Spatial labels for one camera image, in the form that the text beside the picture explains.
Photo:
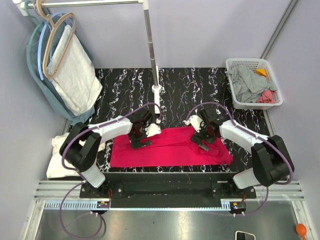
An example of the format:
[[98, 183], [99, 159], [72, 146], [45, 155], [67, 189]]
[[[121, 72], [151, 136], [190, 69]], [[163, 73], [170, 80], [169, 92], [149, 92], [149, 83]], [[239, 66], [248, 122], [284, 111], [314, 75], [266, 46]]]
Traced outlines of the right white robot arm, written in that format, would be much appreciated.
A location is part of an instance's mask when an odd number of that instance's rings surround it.
[[218, 115], [213, 109], [202, 109], [197, 114], [189, 113], [186, 124], [194, 128], [191, 140], [204, 151], [218, 138], [234, 142], [251, 154], [252, 167], [232, 177], [238, 189], [251, 186], [269, 187], [285, 177], [290, 183], [295, 167], [284, 140], [254, 132], [236, 122], [230, 114]]

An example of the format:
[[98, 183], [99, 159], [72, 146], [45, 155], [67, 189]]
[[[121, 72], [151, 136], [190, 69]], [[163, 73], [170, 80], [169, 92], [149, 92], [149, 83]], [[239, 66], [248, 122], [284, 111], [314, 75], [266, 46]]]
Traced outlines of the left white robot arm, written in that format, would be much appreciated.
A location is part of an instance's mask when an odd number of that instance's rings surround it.
[[154, 119], [155, 116], [149, 110], [140, 109], [99, 124], [86, 125], [79, 122], [73, 126], [59, 149], [61, 163], [71, 164], [83, 180], [97, 189], [106, 180], [96, 161], [100, 145], [126, 135], [132, 149], [149, 146], [152, 142], [146, 139], [161, 133]]

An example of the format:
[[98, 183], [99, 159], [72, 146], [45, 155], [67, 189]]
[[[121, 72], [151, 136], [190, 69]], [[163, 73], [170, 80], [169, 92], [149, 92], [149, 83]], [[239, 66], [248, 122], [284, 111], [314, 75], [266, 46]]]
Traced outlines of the pink red t shirt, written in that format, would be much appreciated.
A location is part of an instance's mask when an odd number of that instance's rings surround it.
[[151, 144], [132, 149], [128, 135], [114, 139], [110, 166], [132, 167], [182, 167], [231, 164], [233, 156], [220, 138], [214, 143], [205, 143], [208, 151], [191, 141], [195, 130], [192, 127], [166, 128], [148, 138]]

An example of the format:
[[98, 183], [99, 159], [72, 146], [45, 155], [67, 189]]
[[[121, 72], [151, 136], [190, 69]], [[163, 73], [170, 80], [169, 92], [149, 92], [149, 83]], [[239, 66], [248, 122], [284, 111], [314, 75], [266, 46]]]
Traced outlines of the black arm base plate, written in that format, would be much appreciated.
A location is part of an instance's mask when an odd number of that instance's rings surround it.
[[105, 182], [94, 188], [85, 183], [82, 199], [111, 199], [113, 209], [217, 209], [222, 200], [251, 200], [253, 186], [238, 189], [233, 172], [105, 173]]

